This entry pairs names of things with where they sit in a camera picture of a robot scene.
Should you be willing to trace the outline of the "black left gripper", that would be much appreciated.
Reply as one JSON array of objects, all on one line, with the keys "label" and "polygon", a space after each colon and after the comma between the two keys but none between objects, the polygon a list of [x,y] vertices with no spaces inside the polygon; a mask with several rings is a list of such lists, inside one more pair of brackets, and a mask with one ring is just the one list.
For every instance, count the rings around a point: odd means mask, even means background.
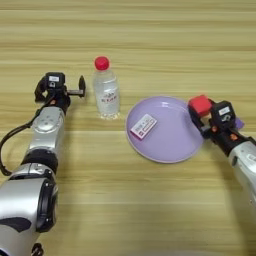
[{"label": "black left gripper", "polygon": [[84,98],[86,94],[86,82],[84,77],[81,75],[79,78],[79,90],[68,90],[66,87],[62,89],[52,89],[48,91],[47,97],[45,93],[47,91],[46,77],[43,76],[38,82],[34,91],[35,101],[37,103],[44,103],[47,107],[58,107],[64,113],[67,112],[71,104],[71,96],[79,96]]}]

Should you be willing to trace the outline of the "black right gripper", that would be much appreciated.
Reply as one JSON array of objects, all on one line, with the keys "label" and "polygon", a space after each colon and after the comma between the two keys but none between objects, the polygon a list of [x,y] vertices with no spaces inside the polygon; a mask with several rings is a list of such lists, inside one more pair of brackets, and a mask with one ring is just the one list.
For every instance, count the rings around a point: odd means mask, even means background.
[{"label": "black right gripper", "polygon": [[[216,104],[216,102],[209,97],[207,97],[207,101],[208,108],[212,108]],[[252,137],[245,137],[236,129],[227,128],[221,130],[218,126],[214,126],[212,121],[209,121],[208,124],[204,124],[201,117],[193,107],[189,106],[188,110],[193,124],[199,130],[202,137],[204,139],[210,139],[223,151],[226,156],[229,156],[230,152],[235,147],[244,142],[251,142],[254,146],[256,146],[256,141]]]}]

